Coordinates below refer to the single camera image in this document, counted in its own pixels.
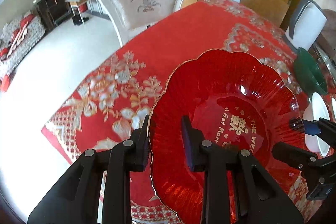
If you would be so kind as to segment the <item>small white side table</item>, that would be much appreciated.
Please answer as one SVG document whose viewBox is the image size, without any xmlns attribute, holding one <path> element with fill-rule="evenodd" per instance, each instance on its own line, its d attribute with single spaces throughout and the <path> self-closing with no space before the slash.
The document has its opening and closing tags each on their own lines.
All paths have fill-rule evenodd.
<svg viewBox="0 0 336 224">
<path fill-rule="evenodd" d="M 80 6 L 84 3 L 87 3 L 90 0 L 66 0 L 68 5 L 70 6 L 72 13 L 74 16 L 78 15 L 80 17 L 81 23 L 84 24 L 85 20 L 81 14 Z"/>
</svg>

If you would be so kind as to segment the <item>white plate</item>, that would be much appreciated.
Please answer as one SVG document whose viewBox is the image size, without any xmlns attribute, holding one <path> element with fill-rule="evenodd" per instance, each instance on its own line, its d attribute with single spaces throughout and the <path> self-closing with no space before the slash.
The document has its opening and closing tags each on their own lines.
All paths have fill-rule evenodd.
<svg viewBox="0 0 336 224">
<path fill-rule="evenodd" d="M 303 119 L 308 121 L 318 121 L 319 118 L 330 120 L 330 115 L 323 98 L 316 92 L 311 96 L 310 104 L 303 113 Z M 309 151 L 319 153 L 325 157 L 330 146 L 320 137 L 305 135 L 305 145 Z"/>
</svg>

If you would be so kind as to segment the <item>floral sofa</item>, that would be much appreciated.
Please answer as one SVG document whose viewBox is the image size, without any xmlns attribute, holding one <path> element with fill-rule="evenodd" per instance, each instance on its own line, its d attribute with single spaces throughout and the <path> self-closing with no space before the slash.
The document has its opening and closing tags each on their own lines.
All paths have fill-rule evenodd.
<svg viewBox="0 0 336 224">
<path fill-rule="evenodd" d="M 1 33 L 1 78 L 13 71 L 43 38 L 46 28 L 41 17 L 32 11 L 4 25 Z"/>
</svg>

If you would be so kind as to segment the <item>green bowl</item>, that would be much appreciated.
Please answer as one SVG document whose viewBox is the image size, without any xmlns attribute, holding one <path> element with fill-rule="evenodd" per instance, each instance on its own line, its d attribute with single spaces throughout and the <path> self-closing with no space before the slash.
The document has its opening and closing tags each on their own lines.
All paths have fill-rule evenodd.
<svg viewBox="0 0 336 224">
<path fill-rule="evenodd" d="M 321 68 L 304 48 L 299 47 L 297 49 L 293 70 L 297 82 L 308 97 L 315 92 L 320 95 L 327 94 L 327 83 Z"/>
</svg>

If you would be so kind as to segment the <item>red box on floor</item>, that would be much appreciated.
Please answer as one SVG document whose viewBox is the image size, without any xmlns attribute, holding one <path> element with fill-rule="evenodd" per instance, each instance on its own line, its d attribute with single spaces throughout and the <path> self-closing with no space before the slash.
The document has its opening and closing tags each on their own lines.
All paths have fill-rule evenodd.
<svg viewBox="0 0 336 224">
<path fill-rule="evenodd" d="M 5 75 L 1 80 L 1 92 L 7 92 L 8 87 L 10 86 L 10 77 Z"/>
</svg>

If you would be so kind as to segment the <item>dark wooden cabinet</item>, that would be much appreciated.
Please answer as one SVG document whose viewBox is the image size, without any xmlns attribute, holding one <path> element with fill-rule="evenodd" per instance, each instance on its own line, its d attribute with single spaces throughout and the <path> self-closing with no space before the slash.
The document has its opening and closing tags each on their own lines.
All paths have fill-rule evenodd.
<svg viewBox="0 0 336 224">
<path fill-rule="evenodd" d="M 48 32 L 73 15 L 66 0 L 40 0 L 34 6 Z"/>
</svg>

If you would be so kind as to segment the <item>red glass scalloped plate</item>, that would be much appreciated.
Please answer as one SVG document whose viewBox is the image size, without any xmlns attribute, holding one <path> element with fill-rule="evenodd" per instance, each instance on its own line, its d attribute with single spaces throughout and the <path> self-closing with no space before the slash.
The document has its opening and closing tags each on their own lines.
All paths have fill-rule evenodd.
<svg viewBox="0 0 336 224">
<path fill-rule="evenodd" d="M 183 223 L 201 221 L 204 187 L 204 176 L 187 166 L 183 116 L 214 144 L 250 151 L 284 192 L 298 178 L 297 170 L 271 154 L 280 141 L 304 147 L 303 136 L 289 126 L 299 117 L 293 92 L 248 53 L 206 51 L 175 69 L 150 114 L 154 190 Z"/>
</svg>

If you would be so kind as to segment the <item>white grey electric kettle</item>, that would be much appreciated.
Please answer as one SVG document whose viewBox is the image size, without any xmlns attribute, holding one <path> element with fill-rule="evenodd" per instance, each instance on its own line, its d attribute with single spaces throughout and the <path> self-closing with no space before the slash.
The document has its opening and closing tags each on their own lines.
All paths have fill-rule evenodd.
<svg viewBox="0 0 336 224">
<path fill-rule="evenodd" d="M 323 10 L 313 0 L 300 0 L 296 6 L 284 39 L 295 50 L 308 50 L 318 38 L 327 22 Z"/>
</svg>

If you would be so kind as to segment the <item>red floral tablecloth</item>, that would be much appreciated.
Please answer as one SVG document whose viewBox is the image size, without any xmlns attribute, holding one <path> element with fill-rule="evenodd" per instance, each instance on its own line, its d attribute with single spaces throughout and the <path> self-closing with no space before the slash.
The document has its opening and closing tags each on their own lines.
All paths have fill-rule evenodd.
<svg viewBox="0 0 336 224">
<path fill-rule="evenodd" d="M 72 164 L 82 152 L 112 149 L 143 125 L 179 65 L 206 51 L 246 52 L 273 68 L 296 97 L 300 115 L 307 95 L 294 76 L 294 53 L 284 31 L 230 0 L 203 0 L 171 14 L 136 36 L 92 71 L 42 129 Z M 131 174 L 131 216 L 136 223 L 182 223 L 154 194 L 150 169 Z M 322 201 L 305 198 L 298 175 L 289 197 L 309 221 Z"/>
</svg>

